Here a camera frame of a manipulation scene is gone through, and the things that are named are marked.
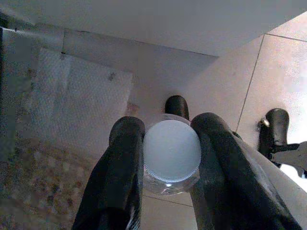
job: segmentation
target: metal bracket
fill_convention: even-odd
[[[307,171],[307,141],[302,142],[297,149],[278,151],[272,154],[271,161],[294,166],[299,176]]]

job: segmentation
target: clear plastic container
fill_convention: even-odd
[[[201,145],[190,121],[162,114],[146,127],[144,188],[162,196],[188,191],[199,180]]]

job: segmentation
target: white lid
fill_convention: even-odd
[[[201,162],[201,145],[196,132],[177,120],[152,126],[144,138],[144,165],[156,179],[174,183],[188,179]]]

